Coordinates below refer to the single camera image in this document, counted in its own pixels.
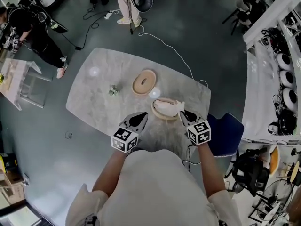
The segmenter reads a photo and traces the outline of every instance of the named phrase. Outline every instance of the blue chair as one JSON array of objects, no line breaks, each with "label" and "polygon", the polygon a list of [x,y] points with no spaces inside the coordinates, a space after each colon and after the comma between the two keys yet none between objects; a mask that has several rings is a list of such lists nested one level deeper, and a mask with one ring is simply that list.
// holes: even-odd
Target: blue chair
[{"label": "blue chair", "polygon": [[211,141],[208,145],[213,156],[233,156],[244,133],[243,124],[229,113],[220,119],[208,114],[207,120],[211,127]]}]

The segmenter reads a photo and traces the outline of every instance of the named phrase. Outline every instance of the white cloth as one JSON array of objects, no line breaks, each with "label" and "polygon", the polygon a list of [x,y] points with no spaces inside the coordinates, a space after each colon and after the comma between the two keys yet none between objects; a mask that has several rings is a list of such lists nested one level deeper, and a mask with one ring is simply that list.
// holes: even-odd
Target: white cloth
[{"label": "white cloth", "polygon": [[101,226],[240,226],[227,191],[208,199],[174,153],[129,155],[114,193],[88,192],[83,185],[69,208],[66,226],[82,226],[95,213]]},{"label": "white cloth", "polygon": [[[117,0],[119,4],[120,11],[125,19],[130,18],[129,14],[129,8],[127,5],[127,0]],[[139,18],[139,11],[135,8],[135,6],[132,4],[131,0],[128,0],[130,7],[131,7],[131,13],[132,13],[132,19],[134,22],[138,21]]]}]

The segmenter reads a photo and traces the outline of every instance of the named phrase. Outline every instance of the white speaker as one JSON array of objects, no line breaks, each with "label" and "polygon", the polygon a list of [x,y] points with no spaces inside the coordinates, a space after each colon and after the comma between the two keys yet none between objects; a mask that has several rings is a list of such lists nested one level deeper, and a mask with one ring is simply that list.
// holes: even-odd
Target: white speaker
[{"label": "white speaker", "polygon": [[293,72],[293,64],[291,58],[285,54],[277,54],[277,61],[281,69]]},{"label": "white speaker", "polygon": [[284,87],[296,89],[296,78],[287,70],[280,71],[280,82]]},{"label": "white speaker", "polygon": [[297,113],[298,111],[298,96],[297,94],[290,88],[285,88],[282,92],[282,98],[283,102],[286,105],[286,107],[294,112]]}]

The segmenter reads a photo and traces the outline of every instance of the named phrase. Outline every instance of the gray floor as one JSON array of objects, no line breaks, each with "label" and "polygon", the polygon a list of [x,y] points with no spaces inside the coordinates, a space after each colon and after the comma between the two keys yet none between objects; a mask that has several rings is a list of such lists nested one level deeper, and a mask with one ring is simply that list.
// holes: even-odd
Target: gray floor
[{"label": "gray floor", "polygon": [[[83,21],[91,7],[89,0],[66,0],[53,14],[66,26],[66,36],[82,46],[86,30],[94,20]],[[96,10],[118,9],[117,1]],[[154,0],[153,8],[142,17],[145,32],[152,33],[174,46],[191,67],[195,80],[206,80],[211,89],[210,113],[221,117],[230,112],[242,118],[246,92],[246,49],[239,29],[230,36],[231,22],[221,21],[234,10],[234,0]],[[26,198],[41,214],[57,226],[63,226],[70,203],[82,183],[91,188],[112,153],[109,137],[88,126],[65,108],[73,80],[88,54],[95,48],[108,48],[153,60],[190,75],[175,52],[160,41],[144,35],[134,35],[126,25],[118,25],[120,17],[113,15],[99,21],[91,30],[85,48],[75,51],[59,34],[50,31],[63,53],[69,57],[65,76],[51,83],[40,81],[36,99],[45,99],[40,109],[21,102],[20,112],[6,99],[1,99],[1,120],[6,150],[16,152],[22,172],[30,177]],[[55,75],[55,68],[44,63],[34,53],[21,48],[16,58],[34,60],[46,76]],[[71,132],[72,139],[65,133]],[[223,171],[229,158],[219,159]],[[201,182],[199,166],[191,167]]]}]

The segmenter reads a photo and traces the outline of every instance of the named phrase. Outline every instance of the sneaker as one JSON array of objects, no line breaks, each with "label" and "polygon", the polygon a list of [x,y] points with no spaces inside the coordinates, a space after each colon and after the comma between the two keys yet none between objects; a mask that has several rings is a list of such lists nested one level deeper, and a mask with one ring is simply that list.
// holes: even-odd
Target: sneaker
[{"label": "sneaker", "polygon": [[120,20],[117,20],[117,23],[118,24],[130,24],[131,22],[130,22],[130,19],[129,18],[122,18],[122,19],[120,19]]},{"label": "sneaker", "polygon": [[140,26],[141,20],[142,20],[141,17],[138,17],[137,21],[134,22],[135,27],[139,27]]},{"label": "sneaker", "polygon": [[64,62],[64,66],[62,68],[58,68],[57,69],[57,75],[56,78],[60,79],[63,77],[63,75],[65,74],[65,70],[68,68],[68,64],[66,62]]},{"label": "sneaker", "polygon": [[60,60],[61,60],[62,62],[65,62],[65,61],[67,60],[67,56],[61,57]]}]

